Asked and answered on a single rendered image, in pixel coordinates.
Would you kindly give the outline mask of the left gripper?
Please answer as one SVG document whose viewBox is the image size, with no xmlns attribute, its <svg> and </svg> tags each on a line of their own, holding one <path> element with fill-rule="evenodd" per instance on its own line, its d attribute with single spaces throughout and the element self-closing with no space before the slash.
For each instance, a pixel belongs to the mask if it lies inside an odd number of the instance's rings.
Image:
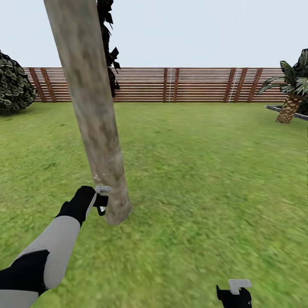
<svg viewBox="0 0 308 308">
<path fill-rule="evenodd" d="M 106 207 L 107 206 L 107 203 L 108 203 L 108 199 L 109 197 L 108 196 L 105 196 L 105 195 L 97 195 L 97 201 L 96 201 L 96 204 L 94 204 L 93 206 L 94 207 L 97 207 L 97 206 L 104 206 Z"/>
</svg>

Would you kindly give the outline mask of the pesticide atomizer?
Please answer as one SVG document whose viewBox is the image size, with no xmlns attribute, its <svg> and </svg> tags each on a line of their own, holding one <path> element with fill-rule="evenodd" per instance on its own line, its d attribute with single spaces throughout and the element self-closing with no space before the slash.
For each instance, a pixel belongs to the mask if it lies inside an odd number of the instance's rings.
<svg viewBox="0 0 308 308">
<path fill-rule="evenodd" d="M 106 213 L 104 206 L 102 206 L 102 207 L 101 206 L 97 206 L 97 211 L 98 211 L 100 216 L 104 216 L 104 214 Z"/>
</svg>

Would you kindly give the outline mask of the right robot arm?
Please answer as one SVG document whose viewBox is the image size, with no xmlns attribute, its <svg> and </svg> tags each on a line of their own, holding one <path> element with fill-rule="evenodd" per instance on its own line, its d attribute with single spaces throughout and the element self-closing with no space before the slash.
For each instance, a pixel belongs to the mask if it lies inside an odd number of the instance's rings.
<svg viewBox="0 0 308 308">
<path fill-rule="evenodd" d="M 252 308 L 249 292 L 246 287 L 251 287 L 248 279 L 229 279 L 230 290 L 220 290 L 216 285 L 217 296 L 222 300 L 224 308 Z"/>
</svg>

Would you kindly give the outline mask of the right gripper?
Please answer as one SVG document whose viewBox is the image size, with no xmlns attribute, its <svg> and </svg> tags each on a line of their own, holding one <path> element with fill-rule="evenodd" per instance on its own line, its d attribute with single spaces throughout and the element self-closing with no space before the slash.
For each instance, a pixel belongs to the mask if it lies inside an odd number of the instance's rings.
<svg viewBox="0 0 308 308">
<path fill-rule="evenodd" d="M 234 308 L 236 302 L 241 302 L 249 308 L 252 308 L 249 292 L 244 287 L 239 288 L 239 295 L 233 295 L 230 290 L 220 290 L 216 285 L 217 296 L 222 300 L 224 308 Z"/>
</svg>

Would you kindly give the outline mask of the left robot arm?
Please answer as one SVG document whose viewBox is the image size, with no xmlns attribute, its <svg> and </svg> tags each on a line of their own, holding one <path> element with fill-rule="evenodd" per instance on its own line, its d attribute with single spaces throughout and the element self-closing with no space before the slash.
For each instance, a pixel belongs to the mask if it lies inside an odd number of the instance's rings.
<svg viewBox="0 0 308 308">
<path fill-rule="evenodd" d="M 81 187 L 62 205 L 41 235 L 0 271 L 0 308 L 30 308 L 61 282 L 83 222 L 93 206 L 107 206 L 109 197 L 101 194 L 112 192 L 103 185 Z"/>
</svg>

